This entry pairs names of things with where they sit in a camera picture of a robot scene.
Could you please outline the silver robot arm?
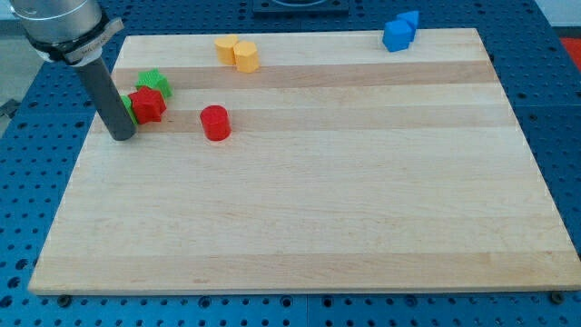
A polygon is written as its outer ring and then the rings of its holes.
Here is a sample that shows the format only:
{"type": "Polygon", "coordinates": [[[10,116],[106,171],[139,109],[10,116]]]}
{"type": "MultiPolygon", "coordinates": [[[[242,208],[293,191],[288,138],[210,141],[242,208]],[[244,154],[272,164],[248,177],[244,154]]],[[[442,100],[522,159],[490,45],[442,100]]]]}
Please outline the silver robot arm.
{"type": "Polygon", "coordinates": [[[103,47],[123,30],[123,21],[109,17],[96,0],[11,0],[10,6],[41,58],[76,71],[110,136],[132,138],[135,124],[102,58],[103,47]]]}

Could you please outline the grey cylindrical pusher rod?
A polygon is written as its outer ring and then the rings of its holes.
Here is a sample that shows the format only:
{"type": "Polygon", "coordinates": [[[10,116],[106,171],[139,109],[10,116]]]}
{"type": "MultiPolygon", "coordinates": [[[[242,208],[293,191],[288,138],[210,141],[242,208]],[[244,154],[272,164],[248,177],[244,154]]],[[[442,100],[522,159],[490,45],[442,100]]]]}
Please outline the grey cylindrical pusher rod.
{"type": "Polygon", "coordinates": [[[110,136],[115,141],[132,138],[137,129],[117,91],[110,72],[101,56],[84,59],[74,67],[86,92],[90,95],[110,136]]]}

